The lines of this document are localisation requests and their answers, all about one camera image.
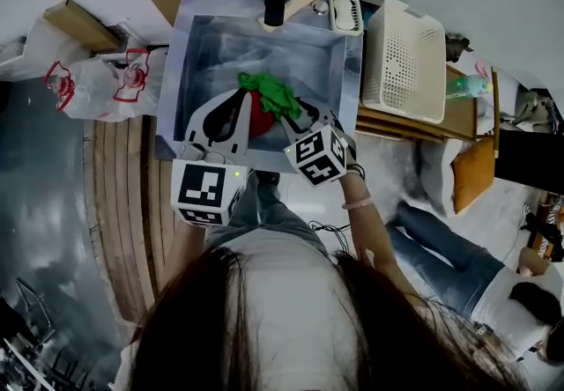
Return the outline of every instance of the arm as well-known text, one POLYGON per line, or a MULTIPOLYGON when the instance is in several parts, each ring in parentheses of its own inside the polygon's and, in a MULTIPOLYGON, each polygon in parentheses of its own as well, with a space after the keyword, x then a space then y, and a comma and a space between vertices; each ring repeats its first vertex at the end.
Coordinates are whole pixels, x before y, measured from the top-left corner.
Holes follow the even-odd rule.
POLYGON ((173 244, 165 252, 167 283, 182 273, 186 266, 204 252, 205 228, 181 222, 174 231, 173 244))
MULTIPOLYGON (((340 182, 347 203, 360 202, 370 197, 366 183, 358 174, 348 173, 340 182)), ((349 220, 352 243, 359 260, 369 263, 366 251, 371 251, 374 255, 374 268, 387 276, 401 292, 408 294, 407 298, 412 305, 421 305, 418 293, 397 265, 390 236, 374 204, 349 210, 349 220)))
POLYGON ((519 254, 519 273, 521 275, 526 274, 528 271, 534 277, 544 275, 548 266, 550 266, 550 262, 543 260, 532 248, 523 247, 521 249, 519 254))

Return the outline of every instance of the shoe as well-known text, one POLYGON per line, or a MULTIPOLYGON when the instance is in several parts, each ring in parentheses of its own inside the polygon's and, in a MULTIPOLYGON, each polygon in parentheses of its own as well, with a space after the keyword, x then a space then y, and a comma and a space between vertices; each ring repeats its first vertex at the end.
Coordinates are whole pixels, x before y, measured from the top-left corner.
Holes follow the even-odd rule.
POLYGON ((521 213, 521 220, 519 221, 519 230, 527 230, 529 224, 527 224, 527 216, 529 215, 529 213, 531 212, 531 207, 529 206, 528 203, 525 203, 523 205, 523 212, 521 213))
POLYGON ((280 173, 278 172, 265 172, 264 170, 255 170, 258 184, 271 184, 275 188, 280 183, 280 173))

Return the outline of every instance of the red object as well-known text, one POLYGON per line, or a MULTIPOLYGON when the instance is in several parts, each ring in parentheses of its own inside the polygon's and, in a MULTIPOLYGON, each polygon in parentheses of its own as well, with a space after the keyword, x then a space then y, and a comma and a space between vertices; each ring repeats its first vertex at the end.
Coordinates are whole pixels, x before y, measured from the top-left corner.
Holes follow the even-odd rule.
POLYGON ((63 111, 65 107, 71 103, 72 97, 74 96, 74 81, 71 77, 71 72, 66 67, 63 67, 60 61, 57 61, 48 70, 45 79, 43 79, 43 84, 47 86, 48 89, 53 89, 56 92, 57 102, 56 110, 63 111), (56 71, 56 68, 60 67, 66 73, 66 77, 55 76, 51 78, 51 75, 56 71))
POLYGON ((250 105, 249 138, 260 136, 274 125, 274 114, 263 112, 261 94, 257 91, 249 92, 252 97, 250 105))
POLYGON ((139 94, 144 90, 146 85, 146 78, 149 74, 149 55, 151 53, 144 48, 130 48, 125 52, 125 62, 127 69, 123 72, 123 84, 115 91, 114 100, 122 101, 125 103, 137 103, 139 94), (147 55, 145 57, 145 66, 134 63, 130 65, 130 53, 139 53, 140 55, 147 55), (121 90, 127 87, 127 90, 135 92, 135 96, 130 98, 121 96, 121 90))

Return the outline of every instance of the plastic basket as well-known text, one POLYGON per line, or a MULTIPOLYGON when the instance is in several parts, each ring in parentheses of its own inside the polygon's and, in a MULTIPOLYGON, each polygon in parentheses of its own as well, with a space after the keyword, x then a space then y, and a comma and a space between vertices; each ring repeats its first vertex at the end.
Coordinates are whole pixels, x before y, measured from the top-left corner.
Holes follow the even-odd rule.
POLYGON ((428 15, 384 0, 368 21, 362 102, 373 109, 441 123, 446 54, 444 28, 428 15))

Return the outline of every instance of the sink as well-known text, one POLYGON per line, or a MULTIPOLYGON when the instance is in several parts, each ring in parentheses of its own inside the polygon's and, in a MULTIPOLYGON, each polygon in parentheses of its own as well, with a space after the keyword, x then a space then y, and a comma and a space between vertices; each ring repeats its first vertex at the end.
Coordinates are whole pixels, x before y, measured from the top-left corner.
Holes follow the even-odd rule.
MULTIPOLYGON (((156 156, 182 148, 192 114, 206 101, 239 87, 238 74, 271 73, 295 97, 329 106, 345 131, 354 131, 362 38, 330 30, 329 16, 304 8, 273 33, 257 23, 263 0, 182 0, 161 89, 156 156)), ((249 139, 243 166, 293 172, 279 122, 249 139)))
MULTIPOLYGON (((250 18, 196 16, 182 70, 175 140, 183 140, 196 109, 239 87, 241 71, 271 73, 295 97, 320 101, 338 116, 344 67, 345 38, 332 31, 291 24, 267 33, 250 18)), ((249 139, 249 149, 255 150, 281 151, 289 144, 279 122, 249 139)))

